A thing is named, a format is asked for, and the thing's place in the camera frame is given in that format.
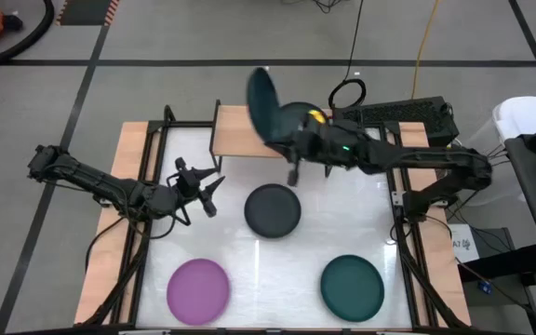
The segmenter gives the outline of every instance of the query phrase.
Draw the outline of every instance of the purple plate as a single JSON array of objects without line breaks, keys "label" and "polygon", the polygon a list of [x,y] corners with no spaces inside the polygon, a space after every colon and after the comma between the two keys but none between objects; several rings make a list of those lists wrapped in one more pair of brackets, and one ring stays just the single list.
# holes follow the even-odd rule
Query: purple plate
[{"label": "purple plate", "polygon": [[204,325],[219,317],[229,301],[229,278],[216,262],[191,260],[168,281],[168,309],[182,323]]}]

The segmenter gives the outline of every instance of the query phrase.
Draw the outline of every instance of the white table surface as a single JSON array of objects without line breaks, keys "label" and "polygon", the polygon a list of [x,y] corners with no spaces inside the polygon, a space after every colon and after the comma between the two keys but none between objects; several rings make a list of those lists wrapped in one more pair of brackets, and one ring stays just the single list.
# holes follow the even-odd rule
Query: white table surface
[{"label": "white table surface", "polygon": [[[171,128],[161,182],[166,184],[166,177],[176,171],[178,157],[188,167],[213,167],[209,140],[209,128]],[[400,259],[396,246],[387,244],[393,218],[385,175],[334,168],[325,179],[323,166],[301,163],[299,185],[292,188],[301,201],[299,225],[280,239],[257,236],[246,224],[245,201],[266,183],[286,185],[289,169],[284,158],[222,159],[226,179],[214,194],[217,216],[208,218],[202,206],[193,203],[187,207],[191,226],[177,223],[169,236],[151,242],[138,327],[187,327],[168,309],[168,280],[184,262],[207,258],[229,275],[231,297],[225,312],[206,327],[410,328]],[[170,220],[155,221],[153,234],[165,232]],[[383,305],[370,320],[344,321],[322,301],[322,271],[344,254],[365,258],[382,276]]]}]

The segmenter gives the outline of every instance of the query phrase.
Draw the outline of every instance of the black metal frame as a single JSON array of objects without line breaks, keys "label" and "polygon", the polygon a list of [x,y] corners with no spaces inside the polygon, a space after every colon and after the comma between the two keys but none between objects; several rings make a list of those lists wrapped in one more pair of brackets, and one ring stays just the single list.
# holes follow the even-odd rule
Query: black metal frame
[{"label": "black metal frame", "polygon": [[[214,135],[216,131],[216,123],[217,123],[217,115],[219,111],[219,107],[221,105],[221,102],[219,100],[216,100],[215,104],[215,111],[214,111],[214,118],[211,122],[206,121],[177,121],[175,119],[174,114],[170,110],[168,106],[165,107],[165,119],[162,121],[150,121],[148,124],[148,128],[146,130],[146,139],[144,141],[144,150],[142,153],[141,158],[141,166],[139,171],[138,179],[140,181],[144,181],[146,177],[146,172],[148,171],[148,167],[150,166],[150,157],[151,157],[151,151],[152,151],[152,142],[154,135],[159,132],[160,129],[160,141],[158,143],[157,153],[156,153],[156,161],[154,162],[154,173],[153,178],[150,182],[156,182],[158,183],[160,181],[160,172],[162,169],[162,162],[163,157],[165,155],[165,149],[167,145],[167,137],[168,137],[168,129],[171,127],[210,127],[211,128],[211,136],[210,136],[210,145],[209,145],[209,153],[212,156],[212,160],[214,163],[215,168],[221,169],[222,164],[222,157],[219,156],[219,159],[217,160],[216,155],[213,151],[213,145],[214,145]],[[373,124],[368,125],[367,127],[370,128],[377,128],[380,131],[380,135],[382,139],[386,138],[386,129],[390,128],[389,130],[395,135],[395,142],[399,145],[401,145],[399,133],[396,130],[397,126],[394,124],[391,125],[382,125],[382,124]],[[409,176],[407,174],[407,171],[404,170],[401,172],[402,180],[403,180],[403,186],[405,190],[408,190],[410,187],[409,183]],[[390,171],[386,173],[386,178],[388,181],[389,189],[391,191],[391,198],[390,198],[390,204],[391,204],[391,210],[393,211],[394,216],[394,224],[396,233],[398,235],[402,235],[403,232],[403,222],[404,222],[404,212],[402,210],[402,207],[396,207],[393,206],[393,200],[392,200],[392,191],[396,190],[395,187],[395,176]],[[413,235],[413,242],[414,242],[414,249],[415,254],[417,255],[417,262],[422,267],[423,272],[425,275],[427,275],[427,266],[424,259],[423,254],[423,248],[422,248],[422,241],[421,241],[421,235],[419,234],[419,226],[415,224],[411,227],[414,234]],[[152,222],[147,221],[144,223],[144,232],[149,234],[152,230]],[[134,243],[135,243],[135,234],[132,230],[128,230],[127,237],[126,237],[126,244],[124,247],[124,253],[122,256],[122,263],[121,263],[121,269],[119,272],[119,275],[122,275],[125,273],[127,269],[127,265],[129,264],[129,261],[131,260],[131,256],[133,253]],[[135,282],[133,287],[133,295],[132,299],[129,305],[129,317],[127,320],[128,325],[135,325],[136,319],[138,316],[138,310],[140,306],[140,296],[141,296],[141,287],[143,283],[143,276],[144,276],[144,270],[146,266],[146,256],[148,252],[148,241],[147,240],[141,240],[140,248],[143,248],[143,258],[141,261],[141,264],[135,274]],[[412,281],[412,274],[409,270],[409,268],[401,262],[402,267],[402,273],[403,278],[405,280],[405,289],[407,291],[407,300],[408,300],[408,306],[409,306],[409,318],[411,325],[416,328],[421,326],[420,320],[419,320],[419,313],[418,313],[418,306],[415,298],[415,287],[413,287],[413,281]],[[426,306],[427,306],[427,314],[428,314],[428,321],[430,323],[429,326],[436,327],[437,326],[437,319],[436,319],[436,311],[433,307],[433,304],[429,300],[426,300]],[[122,312],[123,307],[123,294],[117,301],[117,303],[114,305],[114,308],[112,310],[111,314],[111,324],[117,324],[119,322],[119,317]],[[208,333],[214,333],[214,334],[220,334],[224,333],[225,330],[221,328],[217,328],[215,330],[209,330]]]},{"label": "black metal frame", "polygon": [[[155,121],[148,122],[148,127],[146,128],[146,139],[144,140],[144,149],[142,152],[141,163],[140,163],[140,171],[138,173],[138,180],[147,181],[146,173],[151,163],[150,157],[152,153],[153,139],[154,139],[154,135],[156,135],[159,132],[159,130],[160,130],[160,135],[159,135],[160,139],[158,142],[158,147],[156,149],[156,160],[154,162],[153,177],[149,181],[152,183],[160,182],[160,174],[161,174],[161,170],[163,167],[163,158],[165,156],[165,150],[167,148],[167,137],[168,137],[169,128],[171,127],[213,127],[215,124],[216,122],[213,123],[213,122],[207,122],[207,121],[177,121],[177,119],[175,118],[175,114],[171,111],[170,107],[166,105],[163,120],[158,120],[158,121],[155,120]],[[152,231],[152,221],[144,222],[144,232],[146,234],[149,234],[151,231]],[[127,231],[126,243],[124,245],[121,266],[119,269],[119,276],[124,275],[127,270],[127,266],[129,265],[132,259],[132,253],[133,253],[135,242],[136,242],[136,235],[132,229],[129,229]],[[144,268],[146,265],[146,257],[148,253],[149,241],[145,239],[141,239],[140,243],[141,243],[140,248],[143,248],[143,258],[141,260],[141,265],[136,271],[136,274],[134,274],[135,282],[134,282],[134,287],[133,287],[133,295],[132,295],[132,299],[129,305],[129,316],[127,319],[127,322],[131,325],[135,324],[136,317],[138,315],[138,308],[140,305],[139,301],[140,301],[140,295],[141,295],[141,286],[142,286],[142,281],[143,281],[143,276],[144,276]],[[111,324],[119,323],[119,318],[120,318],[122,308],[123,308],[123,298],[124,298],[124,295],[121,294],[113,307],[113,310],[111,312],[111,319],[110,319]]]}]

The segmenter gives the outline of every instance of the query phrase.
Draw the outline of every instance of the yellow part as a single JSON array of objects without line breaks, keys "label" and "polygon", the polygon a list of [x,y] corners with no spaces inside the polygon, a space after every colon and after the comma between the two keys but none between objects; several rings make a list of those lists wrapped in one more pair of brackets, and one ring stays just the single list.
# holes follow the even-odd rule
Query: yellow part
[{"label": "yellow part", "polygon": [[325,124],[326,123],[326,119],[324,118],[324,115],[322,115],[319,111],[317,110],[311,110],[309,111],[309,114],[311,116],[314,117],[315,120],[317,120],[317,122],[321,123],[321,124]]},{"label": "yellow part", "polygon": [[432,9],[432,14],[429,16],[427,21],[427,26],[425,27],[425,34],[423,35],[423,40],[419,46],[419,53],[417,53],[417,61],[415,62],[415,71],[413,73],[413,89],[410,92],[410,98],[415,99],[415,91],[417,90],[417,77],[419,76],[419,63],[421,62],[421,54],[423,52],[423,47],[425,47],[425,41],[427,41],[427,36],[429,35],[429,29],[432,26],[434,17],[437,12],[437,5],[439,5],[440,0],[435,0],[434,8]]}]

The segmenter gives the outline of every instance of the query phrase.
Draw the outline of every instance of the dark green plate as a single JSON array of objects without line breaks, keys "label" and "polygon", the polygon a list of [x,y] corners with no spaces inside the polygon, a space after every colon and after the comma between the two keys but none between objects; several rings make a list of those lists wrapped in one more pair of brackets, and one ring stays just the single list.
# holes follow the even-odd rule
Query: dark green plate
[{"label": "dark green plate", "polygon": [[373,264],[355,255],[340,256],[328,263],[320,289],[326,306],[343,320],[369,320],[382,307],[380,273]]}]

